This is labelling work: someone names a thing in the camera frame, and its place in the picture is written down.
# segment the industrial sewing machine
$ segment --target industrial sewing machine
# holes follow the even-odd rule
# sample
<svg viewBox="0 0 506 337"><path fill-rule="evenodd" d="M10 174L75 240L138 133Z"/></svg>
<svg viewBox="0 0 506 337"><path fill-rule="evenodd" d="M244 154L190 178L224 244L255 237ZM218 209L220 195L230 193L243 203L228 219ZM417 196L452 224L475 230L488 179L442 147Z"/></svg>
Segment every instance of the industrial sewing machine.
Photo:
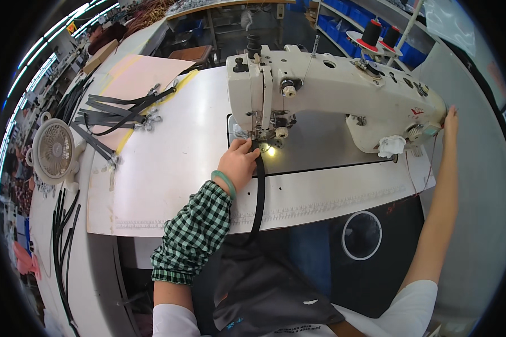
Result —
<svg viewBox="0 0 506 337"><path fill-rule="evenodd" d="M362 59L302 52L296 45L271 51L248 48L227 58L232 116L243 131L260 141L292 138L300 113L346 114L354 144L378 152L379 140L407 140L406 149L424 143L442 129L447 107L418 79Z"/></svg>

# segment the pink paper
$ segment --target pink paper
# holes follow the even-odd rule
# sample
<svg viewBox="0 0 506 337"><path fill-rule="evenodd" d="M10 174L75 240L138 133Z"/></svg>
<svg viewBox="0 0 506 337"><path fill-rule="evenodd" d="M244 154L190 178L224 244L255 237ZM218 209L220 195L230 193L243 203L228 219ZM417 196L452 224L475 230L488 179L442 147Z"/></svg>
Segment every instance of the pink paper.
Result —
<svg viewBox="0 0 506 337"><path fill-rule="evenodd" d="M99 95L124 100L146 96L157 83L163 91L182 71L195 64L193 61L166 59L160 57L128 55L118 62L100 84ZM128 109L130 106L115 104ZM101 133L109 127L95 125L92 131ZM119 128L98 139L109 148L116 150L130 129Z"/></svg>

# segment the checkered sleeve cover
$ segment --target checkered sleeve cover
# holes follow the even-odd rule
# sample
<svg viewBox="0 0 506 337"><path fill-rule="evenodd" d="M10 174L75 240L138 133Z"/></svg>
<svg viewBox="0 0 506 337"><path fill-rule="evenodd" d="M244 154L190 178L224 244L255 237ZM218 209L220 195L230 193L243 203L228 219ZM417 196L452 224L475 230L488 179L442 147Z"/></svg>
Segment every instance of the checkered sleeve cover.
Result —
<svg viewBox="0 0 506 337"><path fill-rule="evenodd" d="M189 196L189 203L165 223L161 246L150 256L152 279L190 285L229 231L230 203L213 181Z"/></svg>

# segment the small fan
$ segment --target small fan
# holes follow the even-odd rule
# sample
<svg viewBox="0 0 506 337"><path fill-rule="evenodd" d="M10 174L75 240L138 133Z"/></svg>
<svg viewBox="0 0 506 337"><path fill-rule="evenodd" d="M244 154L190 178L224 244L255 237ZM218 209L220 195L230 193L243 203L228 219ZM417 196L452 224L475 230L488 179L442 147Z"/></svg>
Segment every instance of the small fan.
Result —
<svg viewBox="0 0 506 337"><path fill-rule="evenodd" d="M76 193L79 183L73 179L80 167L77 158L86 149L86 141L74 147L69 126L61 119L51 118L49 112L43 112L40 120L32 148L26 152L26 163L34 167L43 182L57 185L65 180L67 189Z"/></svg>

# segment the hand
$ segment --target hand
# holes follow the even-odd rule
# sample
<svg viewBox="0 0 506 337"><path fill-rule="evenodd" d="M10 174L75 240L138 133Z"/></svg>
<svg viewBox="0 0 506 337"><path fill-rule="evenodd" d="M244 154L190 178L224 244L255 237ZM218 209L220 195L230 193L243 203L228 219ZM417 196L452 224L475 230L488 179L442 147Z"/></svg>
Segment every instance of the hand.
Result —
<svg viewBox="0 0 506 337"><path fill-rule="evenodd" d="M251 138L247 140L237 138L232 141L227 152L221 156L217 170L223 172L234 185L236 193L240 191L251 180L253 171L257 167L255 159L261 154L259 149L249 152ZM214 182L218 184L227 194L230 190L223 179L216 177Z"/></svg>
<svg viewBox="0 0 506 337"><path fill-rule="evenodd" d="M444 120L444 137L442 138L442 144L446 146L447 144L455 145L457 140L457 131L459 127L459 121L457 116L457 109L455 105L452 105L448 110L448 115Z"/></svg>

